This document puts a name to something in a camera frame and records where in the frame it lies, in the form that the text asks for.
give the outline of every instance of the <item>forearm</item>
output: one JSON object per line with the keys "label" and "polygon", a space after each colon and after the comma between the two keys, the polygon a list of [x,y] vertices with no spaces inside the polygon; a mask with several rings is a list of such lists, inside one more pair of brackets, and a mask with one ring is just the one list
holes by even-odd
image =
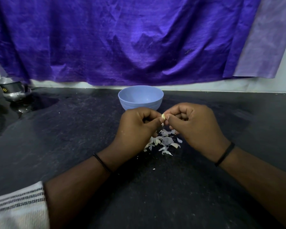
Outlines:
{"label": "forearm", "polygon": [[235,148],[220,167],[286,227],[286,173]]}
{"label": "forearm", "polygon": [[[99,157],[113,171],[124,162],[116,157],[112,146],[101,151]],[[100,162],[91,157],[46,182],[44,188],[51,228],[60,228],[72,219],[109,175]]]}

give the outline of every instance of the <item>black wristband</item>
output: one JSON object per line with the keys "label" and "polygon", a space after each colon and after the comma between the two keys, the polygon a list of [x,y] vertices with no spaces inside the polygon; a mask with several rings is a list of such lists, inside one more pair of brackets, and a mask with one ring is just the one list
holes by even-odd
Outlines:
{"label": "black wristband", "polygon": [[216,167],[222,163],[222,161],[229,155],[229,153],[234,149],[234,147],[235,144],[231,142],[229,147],[226,149],[225,153],[221,156],[221,158],[219,158],[218,162],[215,163]]}
{"label": "black wristband", "polygon": [[93,154],[93,156],[95,156],[95,158],[102,164],[102,166],[105,168],[105,170],[109,173],[112,173],[112,171],[104,164],[104,162],[99,158],[98,155]]}

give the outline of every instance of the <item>person's left hand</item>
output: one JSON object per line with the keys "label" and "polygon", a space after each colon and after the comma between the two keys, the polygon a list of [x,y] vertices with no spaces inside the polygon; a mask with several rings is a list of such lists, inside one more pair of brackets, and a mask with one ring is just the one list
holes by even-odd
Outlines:
{"label": "person's left hand", "polygon": [[132,158],[141,152],[149,139],[161,126],[164,119],[161,113],[145,107],[129,109],[121,117],[120,125],[113,145],[125,155]]}

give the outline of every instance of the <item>pile of garlic skin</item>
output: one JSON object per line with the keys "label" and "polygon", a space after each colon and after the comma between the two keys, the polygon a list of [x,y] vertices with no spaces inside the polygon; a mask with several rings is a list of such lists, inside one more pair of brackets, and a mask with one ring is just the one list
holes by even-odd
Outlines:
{"label": "pile of garlic skin", "polygon": [[[154,138],[154,137],[151,137],[150,138],[150,140],[149,140],[149,142],[147,143],[147,145],[145,146],[145,148],[144,148],[144,152],[146,152],[147,151],[147,148],[149,148],[149,150],[152,150],[152,148],[154,147],[154,146],[156,146],[156,145],[158,145],[158,144],[160,144],[160,145],[163,145],[163,147],[161,148],[161,149],[159,149],[159,151],[162,151],[162,154],[169,154],[169,155],[172,155],[167,149],[168,149],[168,146],[174,146],[176,149],[178,148],[178,147],[180,147],[180,145],[179,144],[177,144],[177,143],[175,143],[174,141],[173,141],[173,139],[171,138],[171,137],[169,137],[168,135],[170,135],[170,134],[174,134],[174,135],[176,135],[175,134],[175,130],[173,129],[172,131],[166,131],[165,129],[162,129],[161,131],[160,131],[160,134],[161,134],[161,136],[158,136],[158,137],[156,137],[156,138]],[[179,142],[179,143],[182,143],[182,140],[180,140],[179,138],[177,138],[177,141]]]}

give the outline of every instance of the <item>countertop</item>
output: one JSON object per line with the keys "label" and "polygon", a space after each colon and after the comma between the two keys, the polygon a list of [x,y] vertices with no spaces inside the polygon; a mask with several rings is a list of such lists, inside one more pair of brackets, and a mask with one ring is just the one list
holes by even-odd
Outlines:
{"label": "countertop", "polygon": [[[35,88],[33,103],[19,106],[0,91],[0,195],[47,181],[109,145],[124,112],[117,94]],[[230,140],[286,171],[286,94],[165,91],[158,111],[179,102],[208,105]],[[281,227],[185,141],[170,151],[142,152],[124,164],[69,227]]]}

